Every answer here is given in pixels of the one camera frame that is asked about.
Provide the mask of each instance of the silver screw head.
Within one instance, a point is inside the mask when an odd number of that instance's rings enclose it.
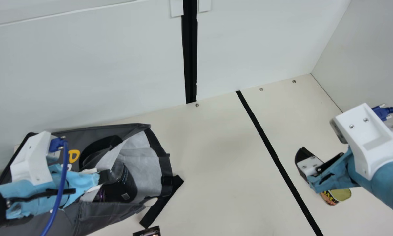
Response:
[[[10,208],[11,205],[12,205],[12,202],[11,202],[10,200],[7,199],[7,200],[6,200],[7,209]]]

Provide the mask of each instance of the blue connector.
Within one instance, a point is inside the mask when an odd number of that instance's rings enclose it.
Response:
[[[392,114],[393,111],[391,110],[391,108],[384,108],[382,105],[380,106],[376,106],[374,108],[372,108],[373,112],[376,113],[376,115],[378,115],[378,117],[382,120],[382,121],[386,121],[387,117],[389,116],[389,114]]]
[[[59,150],[60,147],[64,146],[64,143],[66,141],[62,138],[55,138],[51,140],[51,143],[49,144],[49,152],[56,152]]]

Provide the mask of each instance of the black seam strip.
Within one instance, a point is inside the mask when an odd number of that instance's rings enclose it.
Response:
[[[197,0],[183,1],[182,46],[186,103],[197,101],[198,21],[196,11]]]
[[[251,118],[253,124],[255,125],[256,130],[258,130],[258,133],[261,136],[262,141],[264,141],[264,144],[265,144],[266,148],[268,149],[268,152],[270,153],[279,172],[281,173],[282,178],[284,178],[285,183],[287,184],[288,188],[290,189],[291,193],[293,194],[294,198],[296,199],[297,203],[299,204],[301,211],[303,211],[303,214],[306,217],[307,221],[309,222],[310,226],[312,227],[313,231],[316,233],[317,236],[323,236],[321,229],[319,229],[318,225],[316,224],[316,221],[314,220],[314,218],[310,214],[309,209],[307,209],[306,204],[303,202],[303,199],[301,198],[299,192],[297,191],[296,187],[294,186],[293,182],[291,181],[290,177],[288,176],[287,172],[285,171],[285,168],[283,167],[282,163],[279,161],[277,153],[275,152],[273,146],[271,145],[271,142],[268,140],[264,130],[262,129],[261,125],[259,124],[258,120],[256,119],[255,114],[250,109],[249,104],[246,102],[245,98],[243,97],[242,92],[236,91],[236,93],[237,93],[237,96],[239,97],[240,101],[242,102],[243,107],[245,108],[246,112],[248,113],[249,117]]]

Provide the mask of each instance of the white floor panel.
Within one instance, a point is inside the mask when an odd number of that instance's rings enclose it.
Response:
[[[393,211],[365,189],[353,188],[350,199],[328,206],[299,175],[294,164],[299,148],[323,161],[347,149],[329,125],[341,112],[311,75],[242,93],[325,236],[393,236]]]
[[[148,123],[185,181],[153,226],[162,235],[314,235],[235,93],[112,124]],[[93,236],[142,230],[144,213]]]

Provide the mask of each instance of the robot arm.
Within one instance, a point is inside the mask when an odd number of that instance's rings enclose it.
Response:
[[[320,193],[361,186],[393,209],[393,126],[384,121],[393,108],[362,104],[330,121],[348,151],[323,163],[307,149],[296,155],[300,175]]]
[[[64,151],[64,165],[54,163]],[[68,145],[42,132],[27,139],[12,162],[12,182],[0,185],[0,225],[65,208],[99,184],[99,173],[67,171]]]

